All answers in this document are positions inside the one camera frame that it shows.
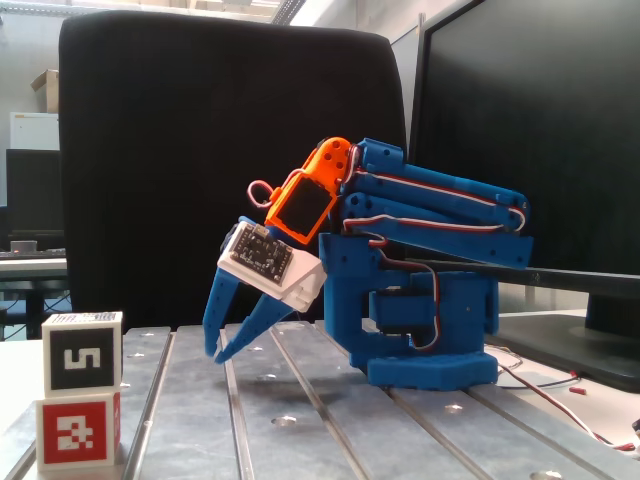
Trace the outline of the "blue gripper black motor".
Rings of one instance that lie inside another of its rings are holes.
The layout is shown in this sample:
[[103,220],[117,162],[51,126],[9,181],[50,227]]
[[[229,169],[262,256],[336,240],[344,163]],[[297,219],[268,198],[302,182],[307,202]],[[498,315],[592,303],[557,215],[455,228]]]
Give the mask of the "blue gripper black motor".
[[[258,249],[260,241],[261,225],[241,216],[226,234],[220,253],[229,251],[251,254]],[[218,269],[215,273],[202,321],[205,353],[209,357],[216,353],[219,331],[224,325],[239,283],[238,278],[223,269]],[[251,314],[241,323],[235,337],[217,354],[215,361],[228,361],[293,311],[293,307],[263,294]]]

